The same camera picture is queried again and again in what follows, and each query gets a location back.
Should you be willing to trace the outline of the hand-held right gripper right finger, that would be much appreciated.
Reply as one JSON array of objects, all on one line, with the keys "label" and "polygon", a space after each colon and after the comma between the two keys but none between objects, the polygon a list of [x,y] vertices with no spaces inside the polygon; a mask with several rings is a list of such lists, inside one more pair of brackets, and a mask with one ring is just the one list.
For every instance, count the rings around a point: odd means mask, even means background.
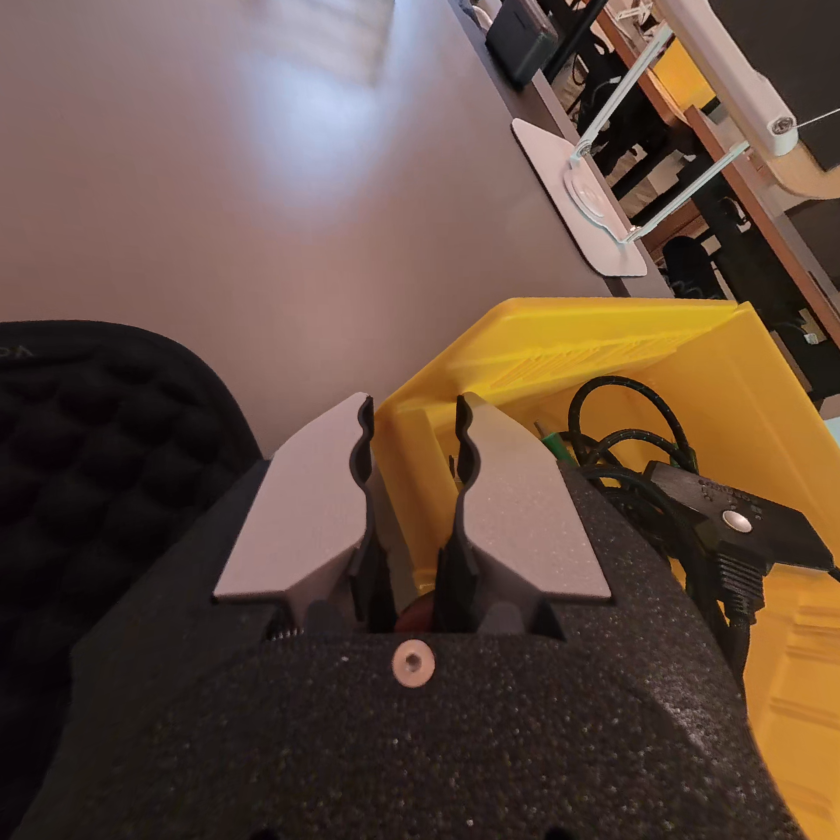
[{"label": "hand-held right gripper right finger", "polygon": [[456,403],[461,489],[439,551],[434,631],[561,634],[557,605],[613,593],[557,458],[473,392]]}]

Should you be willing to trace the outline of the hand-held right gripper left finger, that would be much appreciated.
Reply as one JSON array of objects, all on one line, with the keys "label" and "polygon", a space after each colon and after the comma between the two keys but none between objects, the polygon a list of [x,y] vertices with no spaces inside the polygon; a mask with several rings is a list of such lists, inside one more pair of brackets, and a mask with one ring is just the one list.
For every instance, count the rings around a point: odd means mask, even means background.
[{"label": "hand-held right gripper left finger", "polygon": [[388,634],[396,607],[368,487],[374,401],[357,392],[271,457],[213,589],[275,608],[269,634]]}]

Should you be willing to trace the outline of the yellow plastic bin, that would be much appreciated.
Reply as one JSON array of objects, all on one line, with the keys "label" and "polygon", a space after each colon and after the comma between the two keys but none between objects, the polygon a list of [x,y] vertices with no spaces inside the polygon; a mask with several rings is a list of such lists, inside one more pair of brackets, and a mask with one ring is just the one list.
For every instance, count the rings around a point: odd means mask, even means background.
[{"label": "yellow plastic bin", "polygon": [[[579,386],[634,378],[665,399],[700,473],[800,511],[838,562],[838,444],[749,304],[515,298],[491,309],[380,405],[380,462],[420,595],[452,530],[456,398],[569,428]],[[765,584],[745,681],[759,748],[809,838],[838,838],[838,583],[790,567]]]}]

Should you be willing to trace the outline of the black brushed-metal switch box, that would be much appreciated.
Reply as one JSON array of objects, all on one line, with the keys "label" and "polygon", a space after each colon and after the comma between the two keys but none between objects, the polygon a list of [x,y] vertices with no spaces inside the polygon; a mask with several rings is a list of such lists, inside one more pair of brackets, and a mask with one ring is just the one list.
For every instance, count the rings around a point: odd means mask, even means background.
[{"label": "black brushed-metal switch box", "polygon": [[679,564],[740,691],[772,569],[781,564],[838,581],[831,550],[800,511],[655,460],[643,473],[617,464],[577,471],[664,560]]}]

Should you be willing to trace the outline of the person's right hand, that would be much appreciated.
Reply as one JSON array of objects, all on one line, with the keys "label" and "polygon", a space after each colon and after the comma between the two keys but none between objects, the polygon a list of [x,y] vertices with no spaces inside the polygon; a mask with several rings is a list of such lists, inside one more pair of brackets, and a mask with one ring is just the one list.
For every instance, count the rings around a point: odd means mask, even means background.
[{"label": "person's right hand", "polygon": [[434,630],[434,602],[434,591],[418,596],[397,617],[393,632],[414,635],[431,633]]}]

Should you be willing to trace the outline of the black honeycomb wrist rest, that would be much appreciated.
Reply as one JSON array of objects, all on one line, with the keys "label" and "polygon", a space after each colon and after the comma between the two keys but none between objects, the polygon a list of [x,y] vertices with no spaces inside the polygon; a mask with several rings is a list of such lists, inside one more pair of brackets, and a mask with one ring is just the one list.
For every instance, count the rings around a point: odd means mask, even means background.
[{"label": "black honeycomb wrist rest", "polygon": [[107,322],[1,327],[1,831],[65,727],[70,653],[261,459],[197,355]]}]

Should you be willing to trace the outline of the black office chair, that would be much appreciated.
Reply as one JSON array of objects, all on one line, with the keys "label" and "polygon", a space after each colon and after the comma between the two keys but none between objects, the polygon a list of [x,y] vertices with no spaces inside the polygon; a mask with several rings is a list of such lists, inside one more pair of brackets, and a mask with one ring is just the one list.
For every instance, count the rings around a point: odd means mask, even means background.
[{"label": "black office chair", "polygon": [[678,236],[664,244],[669,288],[678,299],[725,300],[706,250],[695,239]]}]

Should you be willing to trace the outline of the white tablet stand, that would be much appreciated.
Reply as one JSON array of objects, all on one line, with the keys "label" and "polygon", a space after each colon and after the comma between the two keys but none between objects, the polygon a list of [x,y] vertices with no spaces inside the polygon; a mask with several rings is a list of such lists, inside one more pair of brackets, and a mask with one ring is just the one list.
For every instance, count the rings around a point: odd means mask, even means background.
[{"label": "white tablet stand", "polygon": [[[721,173],[748,148],[779,158],[799,141],[799,123],[769,79],[749,63],[705,1],[654,2],[660,26],[618,83],[576,145],[514,119],[511,130],[555,210],[591,268],[601,277],[644,277],[648,272],[637,241]],[[628,226],[588,162],[601,127],[611,118],[648,66],[675,35],[733,118],[743,140],[685,187],[642,227]]]}]

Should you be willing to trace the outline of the dark wooden table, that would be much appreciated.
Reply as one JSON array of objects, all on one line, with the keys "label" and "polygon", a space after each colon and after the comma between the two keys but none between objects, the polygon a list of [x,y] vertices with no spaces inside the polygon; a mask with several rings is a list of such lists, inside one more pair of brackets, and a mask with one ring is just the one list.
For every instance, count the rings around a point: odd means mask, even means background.
[{"label": "dark wooden table", "polygon": [[766,321],[806,308],[838,323],[838,199],[799,200],[750,152],[692,202],[717,241],[711,258],[737,301],[749,301]]}]

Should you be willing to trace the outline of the brown wooden table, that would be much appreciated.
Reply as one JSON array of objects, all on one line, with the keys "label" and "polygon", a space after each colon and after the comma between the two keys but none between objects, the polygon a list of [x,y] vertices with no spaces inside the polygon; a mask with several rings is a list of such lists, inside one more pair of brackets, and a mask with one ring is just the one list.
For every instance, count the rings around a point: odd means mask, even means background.
[{"label": "brown wooden table", "polygon": [[[593,24],[592,31],[617,53],[625,67],[630,67],[644,51],[658,27],[657,12],[651,2],[615,1],[605,5]],[[653,74],[654,65],[662,53],[638,79],[637,85],[667,125],[686,123],[685,112],[679,110]]]}]

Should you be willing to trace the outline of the small yellow bin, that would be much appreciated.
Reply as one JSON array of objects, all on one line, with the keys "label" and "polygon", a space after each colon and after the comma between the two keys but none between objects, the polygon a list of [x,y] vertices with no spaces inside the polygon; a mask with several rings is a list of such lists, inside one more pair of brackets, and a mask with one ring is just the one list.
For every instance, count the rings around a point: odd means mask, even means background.
[{"label": "small yellow bin", "polygon": [[653,74],[681,112],[692,107],[702,110],[716,100],[714,90],[677,38],[669,42]]}]

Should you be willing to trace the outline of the black stand pole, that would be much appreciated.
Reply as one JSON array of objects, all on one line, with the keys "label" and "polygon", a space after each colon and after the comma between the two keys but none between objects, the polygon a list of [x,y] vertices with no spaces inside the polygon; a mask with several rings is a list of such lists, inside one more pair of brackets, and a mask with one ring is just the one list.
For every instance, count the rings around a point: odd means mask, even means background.
[{"label": "black stand pole", "polygon": [[553,82],[566,63],[576,55],[585,36],[607,1],[565,2],[540,1],[542,10],[549,16],[558,35],[559,44],[552,53],[542,73],[548,82]]}]

